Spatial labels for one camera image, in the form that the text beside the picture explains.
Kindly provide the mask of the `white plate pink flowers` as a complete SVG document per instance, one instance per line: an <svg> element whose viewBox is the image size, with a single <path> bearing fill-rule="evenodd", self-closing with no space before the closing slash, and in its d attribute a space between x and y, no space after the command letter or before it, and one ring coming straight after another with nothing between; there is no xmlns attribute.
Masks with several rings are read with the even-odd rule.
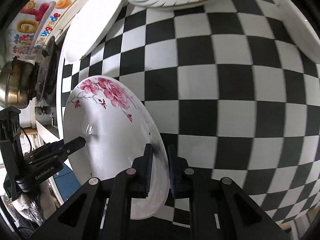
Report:
<svg viewBox="0 0 320 240"><path fill-rule="evenodd" d="M148 197L133 199L132 219L153 216L169 192L169 164L159 131L142 102L119 81L88 77L71 92L63 116L63 138L83 137L86 144L68 159L78 182L115 177L132 167L146 144L153 147Z"/></svg>

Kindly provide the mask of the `black gas stove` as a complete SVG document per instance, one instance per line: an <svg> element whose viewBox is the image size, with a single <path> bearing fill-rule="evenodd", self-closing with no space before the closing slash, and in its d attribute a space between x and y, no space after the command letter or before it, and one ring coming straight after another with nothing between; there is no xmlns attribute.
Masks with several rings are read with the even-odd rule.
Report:
<svg viewBox="0 0 320 240"><path fill-rule="evenodd" d="M60 48L55 43L55 37L52 36L46 48L42 50L42 58L35 85L37 101L44 100L50 106L55 105L59 58Z"/></svg>

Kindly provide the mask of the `steel pot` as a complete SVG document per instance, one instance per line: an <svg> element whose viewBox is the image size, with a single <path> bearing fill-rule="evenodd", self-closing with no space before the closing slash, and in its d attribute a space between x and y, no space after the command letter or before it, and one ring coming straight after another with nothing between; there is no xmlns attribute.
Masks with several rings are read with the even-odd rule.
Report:
<svg viewBox="0 0 320 240"><path fill-rule="evenodd" d="M19 60L16 56L1 70L1 107L27 108L36 96L39 65Z"/></svg>

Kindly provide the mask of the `plain white plate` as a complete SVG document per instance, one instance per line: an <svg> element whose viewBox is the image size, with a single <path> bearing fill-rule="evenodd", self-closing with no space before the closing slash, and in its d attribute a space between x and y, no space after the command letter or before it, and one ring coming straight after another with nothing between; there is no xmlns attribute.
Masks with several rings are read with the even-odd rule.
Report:
<svg viewBox="0 0 320 240"><path fill-rule="evenodd" d="M86 57L105 37L116 21L124 0L88 0L68 28L63 51L73 64Z"/></svg>

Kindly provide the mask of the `black white checkered tablecloth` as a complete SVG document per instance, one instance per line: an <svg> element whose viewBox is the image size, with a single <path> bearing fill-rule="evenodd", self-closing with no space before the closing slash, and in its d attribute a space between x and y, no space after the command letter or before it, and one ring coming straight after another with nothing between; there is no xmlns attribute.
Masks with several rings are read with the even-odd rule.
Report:
<svg viewBox="0 0 320 240"><path fill-rule="evenodd" d="M203 174L231 177L277 223L319 205L319 65L291 40L278 0L213 0L177 11L127 5L58 90L122 82L163 142Z"/></svg>

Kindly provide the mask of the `white plate right edge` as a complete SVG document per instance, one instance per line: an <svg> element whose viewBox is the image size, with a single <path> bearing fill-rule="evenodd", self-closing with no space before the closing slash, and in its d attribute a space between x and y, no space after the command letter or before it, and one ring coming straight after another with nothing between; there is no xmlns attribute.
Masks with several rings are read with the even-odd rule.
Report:
<svg viewBox="0 0 320 240"><path fill-rule="evenodd" d="M310 22L291 0L279 0L279 10L293 42L309 59L319 64L319 37Z"/></svg>

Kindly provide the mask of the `colourful wall sticker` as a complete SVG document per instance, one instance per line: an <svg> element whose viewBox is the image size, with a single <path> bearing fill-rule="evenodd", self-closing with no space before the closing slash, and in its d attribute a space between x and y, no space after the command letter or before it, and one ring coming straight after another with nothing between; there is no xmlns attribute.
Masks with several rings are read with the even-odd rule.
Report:
<svg viewBox="0 0 320 240"><path fill-rule="evenodd" d="M7 59L34 61L72 0L29 0L5 32Z"/></svg>

